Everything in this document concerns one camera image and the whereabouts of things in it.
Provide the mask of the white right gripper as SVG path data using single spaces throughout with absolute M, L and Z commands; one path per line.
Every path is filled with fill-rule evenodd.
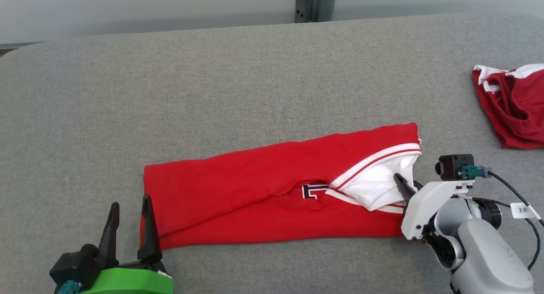
M 490 200 L 472 199 L 466 194 L 473 180 L 433 181 L 423 185 L 396 173 L 393 180 L 406 207 L 401 230 L 407 239 L 422 239 L 436 233 L 457 237 L 460 226 L 470 219 L 482 219 L 495 229 L 502 224 L 502 212 Z

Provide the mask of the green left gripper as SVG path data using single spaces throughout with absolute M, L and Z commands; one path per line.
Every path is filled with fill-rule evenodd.
M 117 228 L 120 224 L 120 205 L 111 204 L 96 260 L 101 269 L 93 286 L 82 294 L 173 294 L 174 282 L 161 262 L 163 257 L 155 211 L 150 195 L 142 198 L 142 229 L 137 259 L 119 266 L 116 258 Z

